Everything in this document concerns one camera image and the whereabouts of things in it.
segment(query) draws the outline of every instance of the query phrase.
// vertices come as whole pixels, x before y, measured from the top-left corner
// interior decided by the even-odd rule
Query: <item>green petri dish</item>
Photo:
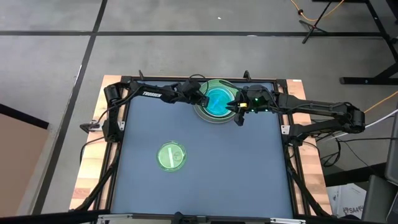
[[[162,170],[174,172],[184,165],[187,153],[181,144],[176,141],[169,141],[160,147],[156,159]]]

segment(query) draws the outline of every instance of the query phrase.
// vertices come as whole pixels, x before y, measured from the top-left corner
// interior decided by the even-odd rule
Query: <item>black tripod stand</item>
[[[318,28],[317,25],[318,25],[319,21],[322,19],[322,17],[323,17],[323,15],[325,14],[326,10],[328,10],[328,8],[329,8],[331,2],[332,2],[332,1],[329,1],[328,5],[327,5],[326,8],[323,10],[322,14],[319,16],[318,20],[315,22],[314,25],[309,24],[309,23],[307,23],[307,22],[304,22],[303,20],[299,20],[299,22],[300,22],[301,24],[304,24],[304,25],[308,26],[308,28],[310,28],[310,31],[308,32],[308,34],[307,34],[307,35],[304,37],[304,39],[303,39],[303,42],[302,42],[303,44],[305,44],[305,43],[307,42],[308,38],[310,38],[311,34],[312,34],[315,30],[316,30],[316,31],[320,31],[320,32],[327,33],[327,32],[324,31],[323,29]],[[299,15],[301,15],[301,13],[303,13],[303,10],[302,10],[302,9],[300,9],[300,10],[298,11],[298,14],[299,14]]]

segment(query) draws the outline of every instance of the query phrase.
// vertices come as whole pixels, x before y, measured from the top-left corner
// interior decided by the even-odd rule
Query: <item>orange cable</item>
[[[294,2],[293,0],[290,0],[293,4],[294,4],[294,6],[296,7],[296,9],[299,11],[300,10],[300,8],[299,8],[299,6],[296,4],[296,2]],[[344,2],[345,0],[341,0],[341,2],[339,3],[339,4],[337,4],[337,6],[335,6],[330,12],[328,12],[326,15],[324,15],[322,18],[325,18],[325,17],[327,17],[327,16],[329,16],[330,14],[332,14],[333,13],[333,11],[335,11],[343,2]],[[300,15],[304,18],[304,19],[306,19],[306,20],[308,20],[308,21],[310,21],[310,22],[316,22],[318,19],[309,19],[309,18],[307,18],[305,15],[304,15],[304,13],[300,13]]]
[[[384,98],[383,100],[379,101],[378,103],[376,103],[375,105],[371,106],[369,109],[367,109],[366,111],[364,111],[364,113],[369,112],[371,109],[377,107],[378,105],[380,105],[382,102],[388,100],[389,98],[392,98],[393,96],[395,96],[398,93],[398,91],[396,91],[395,93],[393,93],[392,95]]]

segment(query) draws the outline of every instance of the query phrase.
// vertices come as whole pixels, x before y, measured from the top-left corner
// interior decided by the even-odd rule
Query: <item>wooden table frame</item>
[[[123,78],[120,75],[105,75],[99,91],[98,101],[95,107],[93,120],[97,120],[99,116],[107,109],[106,99],[103,93],[103,88],[120,82]],[[166,80],[172,82],[183,82],[188,77],[145,77],[145,80]],[[276,80],[276,79],[250,79],[249,77],[244,78],[223,78],[231,82],[271,82],[274,88],[277,88],[280,92],[287,92],[291,95],[296,96],[299,99],[305,99],[305,93],[303,89],[303,83],[301,80]],[[119,120],[124,120],[127,115],[125,106],[122,106],[119,110]],[[309,114],[295,113],[293,115],[280,116],[281,124],[311,124]],[[101,131],[90,132],[87,141],[91,141],[96,138],[103,136]],[[316,144],[314,138],[308,137],[305,140]],[[103,139],[93,142],[85,147],[83,159],[80,165],[80,170],[73,191],[70,208],[76,208],[79,206],[84,199],[94,189],[98,183],[100,177],[104,174],[107,167],[113,160],[114,153],[117,148],[120,148],[121,144],[106,143]],[[295,151],[295,157],[293,157],[292,163],[295,166],[298,174],[304,179],[307,189],[311,192],[315,200],[321,205],[322,209],[331,214],[331,207],[329,203],[328,194],[326,191],[325,180],[323,178],[322,167],[316,148],[309,144],[304,144],[296,149],[290,148],[289,151],[293,153]],[[309,207],[309,204],[302,198],[299,188],[289,176],[290,194],[292,197],[292,207],[294,214],[299,215],[315,215],[314,211]],[[104,186],[102,193],[91,205],[90,210],[109,209],[111,207],[111,201],[113,197],[113,186],[116,180],[116,173],[109,178],[107,184]]]

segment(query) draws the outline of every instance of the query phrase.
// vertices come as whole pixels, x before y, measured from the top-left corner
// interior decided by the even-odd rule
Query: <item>white cable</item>
[[[373,126],[373,125],[377,124],[377,123],[380,122],[380,121],[385,120],[386,118],[390,117],[391,115],[395,114],[396,112],[398,112],[398,109],[394,110],[394,111],[391,112],[389,115],[386,115],[386,116],[380,118],[379,120],[377,120],[377,121],[375,121],[375,122],[373,122],[373,123],[371,123],[371,124],[366,125],[365,128],[368,128],[368,127],[370,127],[370,126]],[[334,136],[334,137],[332,137],[332,138],[328,138],[328,139],[326,139],[326,140],[324,140],[324,141],[326,142],[326,141],[329,141],[329,140],[332,140],[332,139],[335,139],[335,138],[340,138],[340,137],[342,137],[342,136],[344,136],[344,135],[347,135],[347,134],[349,134],[349,133],[339,134],[339,135]]]

